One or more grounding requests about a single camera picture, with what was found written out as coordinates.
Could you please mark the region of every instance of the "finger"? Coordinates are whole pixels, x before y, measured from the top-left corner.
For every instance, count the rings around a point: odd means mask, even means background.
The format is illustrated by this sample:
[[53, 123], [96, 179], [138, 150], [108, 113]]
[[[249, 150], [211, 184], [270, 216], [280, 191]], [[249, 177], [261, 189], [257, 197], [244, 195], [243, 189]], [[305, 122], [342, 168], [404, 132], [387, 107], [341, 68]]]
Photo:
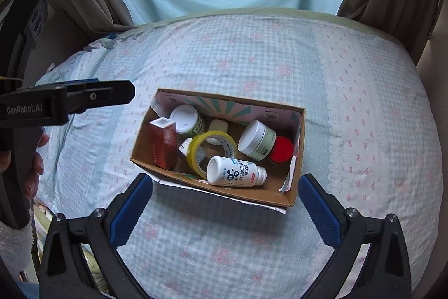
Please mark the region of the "finger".
[[39, 152], [34, 155], [33, 168], [39, 175], [43, 174], [43, 159]]
[[42, 147], [45, 146], [48, 141], [50, 141], [50, 136], [48, 136], [48, 134], [44, 133], [42, 135], [42, 137], [40, 138], [39, 144], [37, 145], [37, 147]]
[[0, 152], [0, 173], [4, 173], [11, 163], [11, 151]]
[[28, 174], [28, 177], [26, 178], [24, 191], [23, 191], [23, 197], [26, 200], [31, 200], [36, 196], [37, 193], [37, 186], [39, 185], [39, 175], [36, 171], [31, 170]]

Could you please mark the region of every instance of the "cardboard box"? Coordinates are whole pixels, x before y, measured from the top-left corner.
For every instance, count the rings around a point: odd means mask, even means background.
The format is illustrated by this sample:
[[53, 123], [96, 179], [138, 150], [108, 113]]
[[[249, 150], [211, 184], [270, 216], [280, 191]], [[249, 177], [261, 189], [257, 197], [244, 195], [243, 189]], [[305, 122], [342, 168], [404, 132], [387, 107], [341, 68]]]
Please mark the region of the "cardboard box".
[[[238, 158], [252, 161], [263, 166], [267, 171], [266, 182], [252, 188], [229, 188], [212, 186], [203, 181], [179, 160], [174, 171], [164, 170], [154, 165], [149, 122], [159, 117], [167, 117], [181, 104], [194, 106], [203, 116], [206, 131], [213, 119], [226, 120], [229, 124], [228, 134], [238, 144], [239, 137], [246, 126], [257, 119], [273, 128], [278, 134], [289, 136], [294, 142], [294, 155], [291, 163], [274, 164], [268, 158], [255, 161], [237, 151]], [[286, 213], [293, 206], [297, 197], [297, 184], [302, 167], [303, 145], [305, 137], [305, 110], [295, 106], [286, 106], [250, 99], [235, 98], [224, 95], [204, 94], [192, 91], [159, 89], [146, 113], [131, 155], [131, 161], [150, 173], [159, 183], [180, 188], [199, 190], [238, 200], [246, 204], [260, 205]], [[202, 144], [207, 157], [223, 156], [222, 147], [207, 142]]]

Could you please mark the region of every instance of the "red lid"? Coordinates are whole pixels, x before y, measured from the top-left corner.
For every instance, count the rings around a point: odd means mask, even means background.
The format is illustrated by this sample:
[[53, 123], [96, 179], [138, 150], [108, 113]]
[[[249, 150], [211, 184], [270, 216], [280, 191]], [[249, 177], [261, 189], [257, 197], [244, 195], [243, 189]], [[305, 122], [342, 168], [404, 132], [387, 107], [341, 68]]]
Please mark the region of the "red lid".
[[285, 136], [277, 136], [268, 157], [274, 163], [284, 163], [292, 158], [294, 152], [294, 146], [291, 140]]

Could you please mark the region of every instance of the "screw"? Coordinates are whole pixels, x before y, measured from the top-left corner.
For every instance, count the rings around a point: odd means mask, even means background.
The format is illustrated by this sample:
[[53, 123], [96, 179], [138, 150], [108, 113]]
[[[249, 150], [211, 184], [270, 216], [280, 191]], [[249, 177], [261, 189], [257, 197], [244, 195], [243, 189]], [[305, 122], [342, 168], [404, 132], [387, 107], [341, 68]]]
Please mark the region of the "screw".
[[60, 222], [60, 220], [64, 217], [62, 213], [58, 213], [55, 215], [55, 221]]
[[398, 217], [395, 214], [390, 213], [388, 214], [388, 220], [390, 220], [392, 223], [395, 223], [398, 221]]
[[104, 208], [97, 208], [93, 211], [93, 216], [100, 218], [106, 213], [106, 210]]
[[354, 218], [358, 215], [358, 211], [355, 208], [347, 208], [346, 212], [347, 212], [347, 215], [351, 218]]

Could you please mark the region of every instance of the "blue gripper pad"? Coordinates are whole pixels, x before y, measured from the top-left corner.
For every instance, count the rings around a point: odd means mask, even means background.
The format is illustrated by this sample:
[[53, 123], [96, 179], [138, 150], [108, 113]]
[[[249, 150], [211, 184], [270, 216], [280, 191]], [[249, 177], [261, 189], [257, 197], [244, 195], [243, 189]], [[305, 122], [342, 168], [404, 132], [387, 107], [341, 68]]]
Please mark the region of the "blue gripper pad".
[[317, 231], [319, 231], [323, 243], [338, 248], [346, 227], [346, 220], [343, 215], [344, 208], [333, 195], [323, 190], [311, 174], [300, 177], [298, 189], [300, 200], [308, 211]]
[[151, 196], [152, 179], [138, 174], [127, 190], [110, 203], [104, 228], [114, 249], [126, 244]]

